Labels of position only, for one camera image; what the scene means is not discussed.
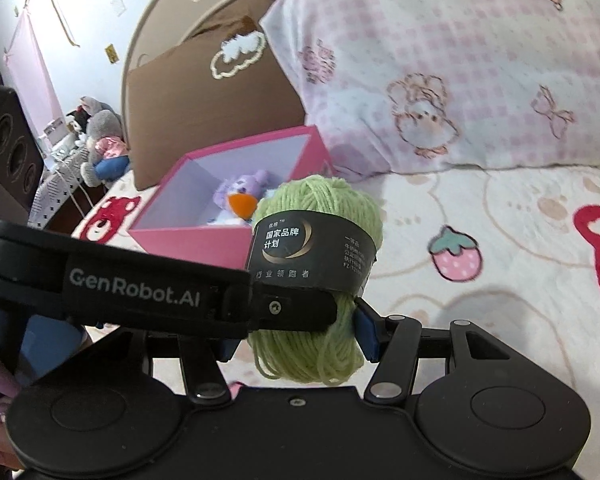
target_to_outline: pink box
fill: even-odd
[[[315,126],[298,126],[232,140],[183,156],[142,208],[128,232],[147,253],[244,269],[251,227],[207,225],[221,211],[213,193],[227,178],[267,170],[270,187],[333,166]]]

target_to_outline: genrobot.ai logo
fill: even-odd
[[[108,292],[109,294],[118,294],[127,298],[139,298],[140,300],[150,300],[157,303],[169,304],[187,304],[190,306],[199,306],[200,293],[192,294],[190,290],[177,293],[171,286],[166,287],[150,287],[144,282],[132,283],[114,276],[107,278],[105,276],[96,276],[94,274],[86,274],[83,269],[71,269],[68,279],[72,285],[83,286],[90,290],[98,290],[99,292]]]

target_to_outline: brown cushion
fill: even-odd
[[[257,25],[274,1],[236,0],[189,40],[129,72],[127,120],[138,190],[158,184],[192,150],[304,123],[300,99]],[[248,54],[236,50],[235,39],[222,48],[237,34]]]

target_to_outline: strawberry print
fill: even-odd
[[[437,272],[450,282],[469,282],[482,272],[478,242],[448,225],[430,241],[429,254]]]

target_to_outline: blue jeans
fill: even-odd
[[[96,164],[96,176],[104,182],[113,182],[126,173],[128,165],[128,155],[105,158]]]

